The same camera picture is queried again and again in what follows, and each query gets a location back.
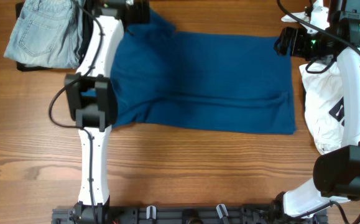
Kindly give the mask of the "black mounting rail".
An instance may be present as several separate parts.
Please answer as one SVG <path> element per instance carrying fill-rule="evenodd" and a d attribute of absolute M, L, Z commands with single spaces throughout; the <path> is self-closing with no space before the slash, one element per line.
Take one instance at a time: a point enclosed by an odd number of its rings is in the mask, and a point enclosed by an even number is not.
<path fill-rule="evenodd" d="M 73 208 L 54 209 L 52 224 L 59 223 L 111 223 L 111 224 L 186 224 L 186 223 L 312 223 L 328 224 L 326 210 L 303 218 L 284 214 L 279 204 L 246 204 L 228 207 L 108 207 L 97 205 L 93 212 L 88 205 L 76 204 Z"/>

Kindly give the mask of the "white printed t-shirt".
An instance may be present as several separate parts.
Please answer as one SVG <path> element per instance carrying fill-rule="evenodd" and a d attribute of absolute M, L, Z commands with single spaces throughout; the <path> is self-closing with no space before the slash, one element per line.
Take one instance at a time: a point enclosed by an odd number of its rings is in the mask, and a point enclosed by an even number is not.
<path fill-rule="evenodd" d="M 313 63 L 299 66 L 305 90 L 305 121 L 320 154 L 341 147 L 344 132 L 343 84 L 336 63 L 325 66 Z"/>

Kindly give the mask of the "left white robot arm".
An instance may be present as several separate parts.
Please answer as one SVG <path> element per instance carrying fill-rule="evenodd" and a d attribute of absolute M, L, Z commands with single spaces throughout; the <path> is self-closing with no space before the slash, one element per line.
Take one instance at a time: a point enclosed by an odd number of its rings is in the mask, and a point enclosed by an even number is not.
<path fill-rule="evenodd" d="M 118 117 L 110 80 L 112 63 L 127 26 L 150 21 L 148 1 L 96 1 L 88 13 L 93 30 L 85 57 L 65 77 L 70 116 L 81 141 L 81 189 L 73 208 L 55 209 L 52 223 L 111 223 L 107 176 L 109 135 Z"/>

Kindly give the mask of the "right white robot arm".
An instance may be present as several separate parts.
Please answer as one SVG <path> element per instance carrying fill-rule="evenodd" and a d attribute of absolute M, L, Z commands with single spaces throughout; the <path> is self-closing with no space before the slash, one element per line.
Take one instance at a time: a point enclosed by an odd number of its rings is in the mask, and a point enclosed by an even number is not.
<path fill-rule="evenodd" d="M 360 200 L 360 1 L 311 1 L 299 29 L 286 27 L 274 45 L 279 55 L 337 65 L 343 84 L 341 146 L 320 156 L 312 178 L 270 204 L 270 223 L 312 221 L 331 206 Z"/>

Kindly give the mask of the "blue t-shirt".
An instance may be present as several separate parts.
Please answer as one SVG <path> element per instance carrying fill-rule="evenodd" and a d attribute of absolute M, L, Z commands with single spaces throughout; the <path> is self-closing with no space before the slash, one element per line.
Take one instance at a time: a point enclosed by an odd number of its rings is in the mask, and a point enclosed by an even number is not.
<path fill-rule="evenodd" d="M 149 23 L 129 26 L 112 63 L 116 126 L 293 134 L 292 63 L 275 41 L 181 32 L 151 12 Z"/>

